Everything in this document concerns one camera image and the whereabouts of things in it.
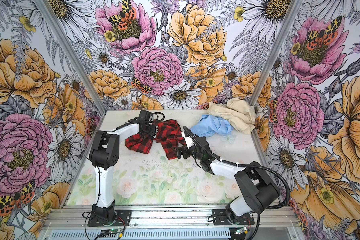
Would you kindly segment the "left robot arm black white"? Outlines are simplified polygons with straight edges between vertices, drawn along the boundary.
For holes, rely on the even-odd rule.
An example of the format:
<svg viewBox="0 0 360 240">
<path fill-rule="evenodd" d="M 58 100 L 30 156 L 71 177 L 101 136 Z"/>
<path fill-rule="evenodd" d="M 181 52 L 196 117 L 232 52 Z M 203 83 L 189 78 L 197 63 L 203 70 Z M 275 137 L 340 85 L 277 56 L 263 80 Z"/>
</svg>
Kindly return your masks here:
<svg viewBox="0 0 360 240">
<path fill-rule="evenodd" d="M 91 220 L 103 225 L 111 225 L 116 219 L 115 199 L 112 193 L 114 166 L 120 157 L 120 143 L 136 134 L 156 133 L 156 125 L 161 122 L 159 113 L 141 110 L 139 115 L 113 131 L 97 131 L 89 152 L 89 161 L 95 169 L 96 192 L 92 206 Z"/>
</svg>

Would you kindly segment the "red black plaid cloth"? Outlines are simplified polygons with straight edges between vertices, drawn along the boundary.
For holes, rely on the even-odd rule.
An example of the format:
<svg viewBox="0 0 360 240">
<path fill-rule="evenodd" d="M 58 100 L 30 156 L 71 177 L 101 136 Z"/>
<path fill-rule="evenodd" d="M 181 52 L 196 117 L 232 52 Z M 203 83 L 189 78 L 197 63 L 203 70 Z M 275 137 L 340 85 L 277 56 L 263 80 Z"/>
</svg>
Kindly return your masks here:
<svg viewBox="0 0 360 240">
<path fill-rule="evenodd" d="M 153 141 L 160 143 L 169 160 L 177 158 L 176 148 L 185 145 L 185 140 L 181 133 L 181 127 L 176 120 L 167 120 L 154 126 L 155 134 L 147 131 L 132 135 L 125 141 L 125 146 L 130 151 L 148 154 L 153 145 Z"/>
</svg>

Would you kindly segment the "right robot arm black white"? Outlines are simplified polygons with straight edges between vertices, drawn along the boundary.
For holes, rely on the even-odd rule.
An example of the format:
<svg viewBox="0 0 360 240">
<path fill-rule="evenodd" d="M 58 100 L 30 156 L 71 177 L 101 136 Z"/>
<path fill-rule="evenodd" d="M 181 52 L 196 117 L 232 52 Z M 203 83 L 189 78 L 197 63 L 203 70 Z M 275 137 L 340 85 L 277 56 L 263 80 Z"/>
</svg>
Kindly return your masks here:
<svg viewBox="0 0 360 240">
<path fill-rule="evenodd" d="M 269 176 L 270 169 L 257 162 L 240 165 L 222 160 L 213 154 L 205 137 L 184 136 L 185 145 L 177 148 L 177 157 L 193 157 L 206 173 L 233 180 L 239 187 L 240 195 L 226 206 L 226 218 L 236 224 L 245 214 L 260 214 L 271 207 L 280 196 L 280 190 Z"/>
</svg>

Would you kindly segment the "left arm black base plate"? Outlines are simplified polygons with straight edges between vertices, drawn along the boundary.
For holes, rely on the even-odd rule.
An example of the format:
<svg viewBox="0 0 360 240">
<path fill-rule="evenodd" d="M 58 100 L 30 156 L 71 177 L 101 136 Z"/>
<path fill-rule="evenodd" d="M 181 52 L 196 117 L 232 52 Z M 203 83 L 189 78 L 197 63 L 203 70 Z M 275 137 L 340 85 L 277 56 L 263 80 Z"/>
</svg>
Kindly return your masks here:
<svg viewBox="0 0 360 240">
<path fill-rule="evenodd" d="M 127 227 L 130 225 L 131 210 L 107 210 L 96 208 L 91 212 L 88 227 Z"/>
</svg>

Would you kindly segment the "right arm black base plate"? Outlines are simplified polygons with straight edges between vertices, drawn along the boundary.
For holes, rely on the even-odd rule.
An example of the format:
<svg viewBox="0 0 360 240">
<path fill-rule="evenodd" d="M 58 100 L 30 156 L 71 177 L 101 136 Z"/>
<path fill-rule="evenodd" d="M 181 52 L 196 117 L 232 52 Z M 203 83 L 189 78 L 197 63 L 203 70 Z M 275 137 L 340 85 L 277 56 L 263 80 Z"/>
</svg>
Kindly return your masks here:
<svg viewBox="0 0 360 240">
<path fill-rule="evenodd" d="M 254 225 L 255 221 L 251 214 L 246 213 L 240 217 L 236 216 L 232 211 L 227 209 L 213 209 L 212 215 L 208 217 L 208 222 L 213 223 L 214 226 L 225 225 Z"/>
</svg>

